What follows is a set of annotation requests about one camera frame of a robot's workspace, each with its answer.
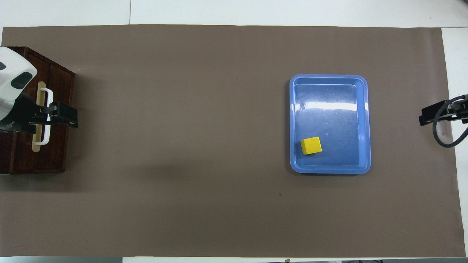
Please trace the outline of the dark wooden cabinet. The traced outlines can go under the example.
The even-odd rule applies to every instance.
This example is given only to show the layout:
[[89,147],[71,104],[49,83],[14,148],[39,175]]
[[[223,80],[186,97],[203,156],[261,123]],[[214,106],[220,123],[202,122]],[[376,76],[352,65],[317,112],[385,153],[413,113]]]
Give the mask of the dark wooden cabinet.
[[[25,47],[25,46],[7,46],[7,47],[15,51],[14,50],[15,47]],[[43,81],[38,82],[39,85],[41,84],[44,85],[44,83],[45,82]],[[15,145],[16,145],[17,133],[18,132],[0,133],[0,174],[22,174],[22,173],[15,173],[12,168],[13,161],[15,160],[15,147],[16,147]]]

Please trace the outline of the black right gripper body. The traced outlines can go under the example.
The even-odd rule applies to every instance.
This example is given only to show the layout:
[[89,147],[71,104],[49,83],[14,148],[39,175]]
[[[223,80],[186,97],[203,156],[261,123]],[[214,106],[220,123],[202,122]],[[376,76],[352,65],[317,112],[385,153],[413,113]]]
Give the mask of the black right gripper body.
[[468,124],[468,95],[461,97],[449,104],[450,120],[461,120],[463,124]]

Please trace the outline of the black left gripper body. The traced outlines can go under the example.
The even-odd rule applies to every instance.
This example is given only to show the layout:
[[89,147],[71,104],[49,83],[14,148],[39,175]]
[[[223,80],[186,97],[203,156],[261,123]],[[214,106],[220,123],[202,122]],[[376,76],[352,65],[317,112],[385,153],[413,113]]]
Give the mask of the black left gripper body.
[[50,124],[47,120],[48,114],[42,112],[44,108],[37,105],[29,94],[25,92],[20,93],[14,101],[12,110],[10,110],[5,118],[0,120],[0,132],[35,133],[37,131],[36,125]]

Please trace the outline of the brown table mat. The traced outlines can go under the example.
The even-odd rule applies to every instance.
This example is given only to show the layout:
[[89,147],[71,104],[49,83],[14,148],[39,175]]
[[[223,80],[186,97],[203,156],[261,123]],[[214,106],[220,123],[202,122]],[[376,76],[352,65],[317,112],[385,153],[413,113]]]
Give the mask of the brown table mat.
[[[65,172],[0,176],[0,256],[464,257],[455,151],[420,110],[449,97],[441,30],[4,28],[75,73]],[[301,175],[289,81],[368,82],[371,167]]]

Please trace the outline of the blue plastic tray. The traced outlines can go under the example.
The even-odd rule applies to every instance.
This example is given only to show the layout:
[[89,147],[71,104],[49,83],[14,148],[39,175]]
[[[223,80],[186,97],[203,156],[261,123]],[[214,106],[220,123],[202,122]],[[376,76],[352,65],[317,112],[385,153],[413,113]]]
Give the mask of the blue plastic tray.
[[[291,168],[302,174],[364,174],[371,167],[368,83],[359,75],[299,74],[289,83]],[[318,136],[322,152],[303,155]]]

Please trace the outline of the yellow block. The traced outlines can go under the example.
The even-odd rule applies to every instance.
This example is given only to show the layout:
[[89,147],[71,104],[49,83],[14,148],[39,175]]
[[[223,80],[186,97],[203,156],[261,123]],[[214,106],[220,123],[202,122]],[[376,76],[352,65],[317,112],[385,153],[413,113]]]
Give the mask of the yellow block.
[[303,155],[311,155],[322,152],[321,141],[318,136],[305,138],[300,141]]

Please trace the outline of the white drawer handle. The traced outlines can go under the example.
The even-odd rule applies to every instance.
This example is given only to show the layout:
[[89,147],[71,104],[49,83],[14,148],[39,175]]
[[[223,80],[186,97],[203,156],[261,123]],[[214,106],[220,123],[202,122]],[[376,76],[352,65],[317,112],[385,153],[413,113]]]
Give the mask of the white drawer handle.
[[[38,84],[37,91],[37,104],[43,103],[45,106],[49,107],[53,101],[53,91],[46,88],[44,85]],[[50,141],[50,125],[36,125],[37,133],[33,136],[32,149],[34,152],[39,152],[42,145],[47,145]]]

